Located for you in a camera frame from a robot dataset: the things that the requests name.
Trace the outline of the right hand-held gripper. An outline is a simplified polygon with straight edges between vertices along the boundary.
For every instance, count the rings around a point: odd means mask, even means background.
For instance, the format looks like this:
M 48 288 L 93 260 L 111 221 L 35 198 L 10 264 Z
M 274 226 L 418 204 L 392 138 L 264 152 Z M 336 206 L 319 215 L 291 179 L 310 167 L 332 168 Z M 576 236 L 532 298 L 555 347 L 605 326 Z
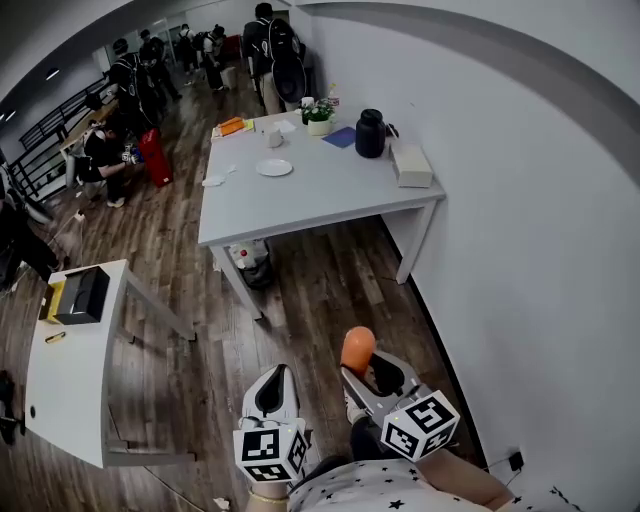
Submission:
M 459 423 L 459 413 L 443 392 L 411 379 L 411 368 L 390 353 L 376 350 L 370 359 L 376 388 L 341 368 L 346 392 L 381 429 L 384 448 L 409 461 L 419 461 L 446 446 Z

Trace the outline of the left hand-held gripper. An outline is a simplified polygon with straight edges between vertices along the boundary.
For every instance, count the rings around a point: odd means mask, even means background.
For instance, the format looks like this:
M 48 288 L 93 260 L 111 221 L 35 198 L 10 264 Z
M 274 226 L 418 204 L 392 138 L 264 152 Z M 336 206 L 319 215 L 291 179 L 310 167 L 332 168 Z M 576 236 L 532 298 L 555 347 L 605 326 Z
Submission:
M 263 373 L 247 390 L 249 404 L 299 405 L 296 382 L 286 364 Z M 244 412 L 233 431 L 236 466 L 252 483 L 295 483 L 304 477 L 307 423 L 285 413 Z

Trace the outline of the white plate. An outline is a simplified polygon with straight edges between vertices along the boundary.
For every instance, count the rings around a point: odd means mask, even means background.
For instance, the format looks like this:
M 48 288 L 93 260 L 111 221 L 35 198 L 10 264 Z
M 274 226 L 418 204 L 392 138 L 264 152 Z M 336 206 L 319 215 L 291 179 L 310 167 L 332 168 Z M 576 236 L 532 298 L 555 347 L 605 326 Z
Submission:
M 266 177 L 286 176 L 292 171 L 292 164 L 283 159 L 264 159 L 256 164 L 256 172 Z

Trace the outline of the person's left forearm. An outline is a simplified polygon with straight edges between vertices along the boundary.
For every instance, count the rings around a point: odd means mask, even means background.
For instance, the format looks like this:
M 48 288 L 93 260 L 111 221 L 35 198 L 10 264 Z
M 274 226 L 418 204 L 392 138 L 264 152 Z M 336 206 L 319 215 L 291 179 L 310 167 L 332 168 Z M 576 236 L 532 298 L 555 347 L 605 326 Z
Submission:
M 288 512 L 288 506 L 285 482 L 258 482 L 250 486 L 245 512 Z

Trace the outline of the person's white shoe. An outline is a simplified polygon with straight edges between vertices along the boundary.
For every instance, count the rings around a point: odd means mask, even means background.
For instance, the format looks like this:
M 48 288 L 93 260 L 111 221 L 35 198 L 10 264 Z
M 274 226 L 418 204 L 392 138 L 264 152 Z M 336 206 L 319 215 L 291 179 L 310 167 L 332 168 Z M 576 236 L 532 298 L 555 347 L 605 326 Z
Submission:
M 352 426 L 354 426 L 359 420 L 368 418 L 366 411 L 360 408 L 348 393 L 344 395 L 344 401 L 346 417 Z

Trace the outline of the person's black trousers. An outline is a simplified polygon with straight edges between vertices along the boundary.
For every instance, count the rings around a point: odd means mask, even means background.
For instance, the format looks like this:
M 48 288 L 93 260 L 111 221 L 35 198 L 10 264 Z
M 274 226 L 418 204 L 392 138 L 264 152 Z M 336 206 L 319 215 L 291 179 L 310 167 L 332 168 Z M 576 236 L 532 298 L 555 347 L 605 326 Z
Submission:
M 332 455 L 323 459 L 313 471 L 302 479 L 294 489 L 317 478 L 331 470 L 347 465 L 351 462 L 364 462 L 370 460 L 392 460 L 399 455 L 390 448 L 384 448 L 379 441 L 381 429 L 368 417 L 358 419 L 351 428 L 350 449 L 351 454 Z

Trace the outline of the white star-print shirt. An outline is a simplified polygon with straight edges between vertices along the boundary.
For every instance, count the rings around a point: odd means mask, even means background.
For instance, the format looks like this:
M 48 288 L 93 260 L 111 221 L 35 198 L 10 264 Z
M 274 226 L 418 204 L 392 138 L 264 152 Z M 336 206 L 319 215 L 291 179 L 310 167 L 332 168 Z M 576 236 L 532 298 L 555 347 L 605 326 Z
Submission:
M 352 462 L 290 494 L 288 512 L 491 512 L 439 491 L 404 459 Z

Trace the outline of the white desk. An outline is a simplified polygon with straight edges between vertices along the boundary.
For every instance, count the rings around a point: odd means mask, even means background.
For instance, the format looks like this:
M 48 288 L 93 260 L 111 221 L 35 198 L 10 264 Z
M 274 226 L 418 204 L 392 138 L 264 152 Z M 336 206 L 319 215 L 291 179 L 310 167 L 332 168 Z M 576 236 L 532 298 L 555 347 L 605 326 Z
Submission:
M 26 428 L 62 451 L 98 468 L 189 463 L 193 453 L 130 452 L 130 443 L 109 438 L 109 372 L 113 345 L 121 335 L 125 294 L 131 292 L 182 338 L 197 340 L 193 323 L 178 317 L 130 270 L 116 260 L 99 265 L 110 277 L 101 321 L 84 325 L 36 322 L 29 356 L 24 408 Z M 46 344 L 45 338 L 66 337 Z

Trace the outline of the black box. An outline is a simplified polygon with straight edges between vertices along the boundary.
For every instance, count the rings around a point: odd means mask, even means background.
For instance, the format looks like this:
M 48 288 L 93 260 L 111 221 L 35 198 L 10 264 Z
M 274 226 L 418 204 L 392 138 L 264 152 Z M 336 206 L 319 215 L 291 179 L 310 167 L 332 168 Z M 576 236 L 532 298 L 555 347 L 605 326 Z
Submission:
M 109 275 L 100 266 L 67 274 L 53 318 L 63 325 L 99 323 L 109 281 Z

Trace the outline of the white tissue box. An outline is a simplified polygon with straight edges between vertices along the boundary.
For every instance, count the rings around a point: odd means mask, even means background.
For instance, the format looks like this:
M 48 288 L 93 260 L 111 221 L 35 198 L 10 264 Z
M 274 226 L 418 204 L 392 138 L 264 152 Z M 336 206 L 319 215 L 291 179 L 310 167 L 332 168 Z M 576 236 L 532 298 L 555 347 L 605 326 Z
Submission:
M 394 142 L 389 156 L 397 184 L 403 188 L 429 188 L 434 173 L 423 150 L 418 145 Z

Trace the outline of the black jug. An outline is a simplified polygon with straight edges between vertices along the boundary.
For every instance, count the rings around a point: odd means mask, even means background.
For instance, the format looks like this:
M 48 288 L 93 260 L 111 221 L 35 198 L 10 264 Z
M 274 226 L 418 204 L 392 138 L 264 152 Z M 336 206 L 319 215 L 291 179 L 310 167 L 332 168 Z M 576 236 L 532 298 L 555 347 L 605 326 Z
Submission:
M 378 158 L 384 151 L 385 142 L 386 125 L 382 113 L 376 109 L 363 110 L 356 123 L 356 152 L 364 158 Z

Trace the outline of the blue booklet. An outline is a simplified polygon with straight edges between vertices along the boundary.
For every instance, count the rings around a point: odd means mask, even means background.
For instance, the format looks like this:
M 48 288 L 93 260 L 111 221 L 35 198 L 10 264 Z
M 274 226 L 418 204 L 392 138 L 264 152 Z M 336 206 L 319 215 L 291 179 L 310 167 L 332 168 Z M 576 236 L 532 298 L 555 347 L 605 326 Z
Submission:
M 344 149 L 355 143 L 356 130 L 351 126 L 340 128 L 322 138 L 328 144 Z

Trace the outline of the red box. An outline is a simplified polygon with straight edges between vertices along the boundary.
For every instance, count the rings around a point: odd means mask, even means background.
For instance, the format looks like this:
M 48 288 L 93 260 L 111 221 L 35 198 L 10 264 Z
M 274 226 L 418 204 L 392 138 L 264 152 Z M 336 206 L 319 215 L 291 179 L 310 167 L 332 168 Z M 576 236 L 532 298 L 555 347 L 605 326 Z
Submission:
M 157 188 L 162 188 L 173 181 L 173 173 L 157 128 L 142 135 L 139 141 L 139 152 Z

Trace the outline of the orange cloth on yellow paper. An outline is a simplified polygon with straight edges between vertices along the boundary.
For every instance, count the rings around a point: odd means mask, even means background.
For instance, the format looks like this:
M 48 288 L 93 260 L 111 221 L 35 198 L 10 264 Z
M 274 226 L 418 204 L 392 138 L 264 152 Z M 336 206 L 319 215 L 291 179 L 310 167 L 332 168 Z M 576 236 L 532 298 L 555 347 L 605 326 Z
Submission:
M 231 136 L 234 136 L 234 135 L 239 135 L 239 134 L 246 133 L 246 132 L 254 132 L 255 131 L 255 122 L 254 122 L 254 120 L 253 119 L 244 119 L 244 121 L 245 121 L 245 128 L 243 130 L 235 132 L 235 133 L 230 134 L 228 136 L 224 136 L 224 137 L 222 137 L 220 135 L 220 132 L 219 132 L 219 129 L 218 129 L 218 125 L 220 124 L 219 123 L 212 130 L 211 141 L 215 142 L 217 140 L 227 139 L 227 138 L 229 138 Z

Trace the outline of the black railing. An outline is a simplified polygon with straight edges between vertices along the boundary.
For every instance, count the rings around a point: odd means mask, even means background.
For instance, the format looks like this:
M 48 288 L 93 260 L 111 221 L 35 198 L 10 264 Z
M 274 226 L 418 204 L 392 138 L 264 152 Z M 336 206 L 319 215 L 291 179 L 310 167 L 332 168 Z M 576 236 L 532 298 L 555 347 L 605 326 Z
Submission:
M 102 120 L 116 107 L 108 79 L 95 81 L 45 115 L 19 138 L 21 152 L 7 165 L 13 187 L 33 200 L 44 200 L 64 187 L 70 148 L 90 121 Z

